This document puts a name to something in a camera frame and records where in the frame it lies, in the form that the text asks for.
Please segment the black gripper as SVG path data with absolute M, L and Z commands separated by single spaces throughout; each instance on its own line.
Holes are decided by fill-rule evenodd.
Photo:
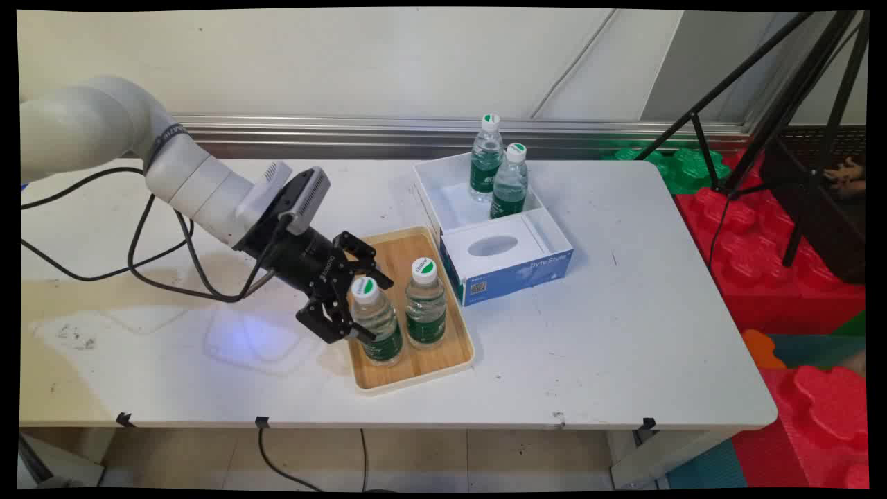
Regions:
M 342 301 L 355 278 L 371 277 L 381 290 L 389 290 L 394 281 L 377 265 L 376 249 L 354 234 L 343 231 L 329 240 L 309 227 L 295 236 L 267 220 L 240 241 L 240 251 L 308 296 L 297 320 L 327 344 L 342 339 L 373 344 L 379 338 L 353 319 L 348 302 Z

